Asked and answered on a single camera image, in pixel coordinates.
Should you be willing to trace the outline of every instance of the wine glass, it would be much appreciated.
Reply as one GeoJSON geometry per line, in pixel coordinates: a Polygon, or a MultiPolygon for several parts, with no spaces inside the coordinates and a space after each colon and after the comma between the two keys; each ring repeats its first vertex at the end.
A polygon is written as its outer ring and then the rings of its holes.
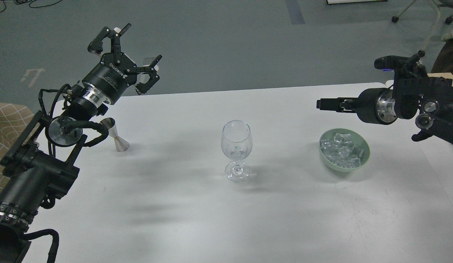
{"type": "Polygon", "coordinates": [[[223,127],[222,150],[233,160],[225,168],[228,179],[234,182],[246,180],[250,173],[249,166],[243,162],[253,149],[253,138],[249,125],[243,121],[234,120],[223,127]]]}

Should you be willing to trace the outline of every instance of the green bowl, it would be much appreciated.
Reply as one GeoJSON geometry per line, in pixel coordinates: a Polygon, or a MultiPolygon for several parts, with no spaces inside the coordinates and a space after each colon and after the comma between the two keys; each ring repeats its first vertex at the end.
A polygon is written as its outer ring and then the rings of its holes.
{"type": "Polygon", "coordinates": [[[330,167],[333,170],[336,170],[338,172],[355,171],[355,170],[363,167],[368,162],[369,157],[371,157],[371,149],[369,148],[368,142],[366,142],[365,139],[361,135],[356,133],[355,131],[343,129],[343,128],[331,129],[331,130],[327,130],[325,133],[323,133],[319,140],[319,152],[320,152],[320,157],[322,158],[323,163],[325,163],[325,165],[327,165],[328,167],[330,167]],[[356,167],[356,168],[343,168],[343,167],[340,167],[340,166],[332,163],[327,158],[325,158],[325,155],[323,155],[322,149],[320,148],[320,141],[326,140],[326,139],[333,139],[333,137],[335,136],[335,133],[351,134],[353,143],[356,146],[358,146],[359,148],[364,149],[363,156],[361,157],[361,166],[356,167]]]}

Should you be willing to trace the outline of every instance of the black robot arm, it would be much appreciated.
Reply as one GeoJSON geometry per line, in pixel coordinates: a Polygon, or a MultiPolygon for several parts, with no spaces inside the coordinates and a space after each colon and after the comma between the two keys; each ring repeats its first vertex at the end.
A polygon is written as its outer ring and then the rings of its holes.
{"type": "Polygon", "coordinates": [[[150,76],[147,83],[138,83],[136,86],[139,94],[146,93],[160,79],[155,65],[161,60],[161,55],[149,66],[137,67],[121,52],[120,37],[130,26],[126,25],[122,30],[104,27],[88,45],[89,52],[100,54],[104,38],[111,39],[111,52],[103,54],[100,62],[83,78],[83,87],[66,84],[59,90],[42,89],[39,92],[42,110],[34,115],[1,159],[0,164],[5,167],[3,175],[10,181],[0,193],[0,263],[20,263],[28,251],[30,240],[42,235],[53,236],[48,263],[54,262],[58,248],[56,231],[46,229],[25,234],[38,208],[52,208],[56,199],[68,193],[80,171],[74,163],[81,149],[84,146],[92,147],[108,136],[106,127],[90,121],[92,117],[106,113],[108,107],[103,103],[116,103],[123,92],[136,83],[138,74],[150,76]],[[42,101],[45,91],[57,92],[49,113],[42,101]],[[64,111],[53,117],[60,95],[65,99],[64,111]],[[83,129],[88,128],[101,135],[86,142],[87,136],[83,134],[83,129]],[[48,154],[39,150],[35,142],[43,130],[49,143],[48,154]],[[56,158],[54,149],[57,146],[73,146],[66,160],[56,158]]]}
{"type": "Polygon", "coordinates": [[[415,119],[420,133],[413,141],[436,136],[453,144],[452,80],[428,77],[418,54],[410,58],[378,58],[375,68],[395,72],[393,89],[370,88],[358,98],[323,98],[317,100],[320,110],[356,113],[361,121],[382,125],[397,118],[415,119]]]}

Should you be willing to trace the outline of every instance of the jigger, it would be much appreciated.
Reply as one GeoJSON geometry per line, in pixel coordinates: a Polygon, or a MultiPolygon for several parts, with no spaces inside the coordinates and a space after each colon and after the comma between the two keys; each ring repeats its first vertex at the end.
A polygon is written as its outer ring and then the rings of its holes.
{"type": "Polygon", "coordinates": [[[108,135],[114,138],[116,151],[121,153],[129,148],[129,143],[118,136],[118,130],[116,130],[116,121],[113,118],[104,118],[100,121],[100,124],[108,128],[108,135]]]}

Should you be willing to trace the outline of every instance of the checkered fabric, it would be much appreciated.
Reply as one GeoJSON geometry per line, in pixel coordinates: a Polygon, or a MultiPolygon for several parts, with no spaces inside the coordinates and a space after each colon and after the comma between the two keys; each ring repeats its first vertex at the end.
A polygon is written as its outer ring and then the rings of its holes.
{"type": "MultiPolygon", "coordinates": [[[[0,103],[0,160],[32,118],[33,114],[26,106],[0,103]]],[[[3,176],[3,170],[4,167],[0,166],[0,192],[9,181],[3,176]]]]}

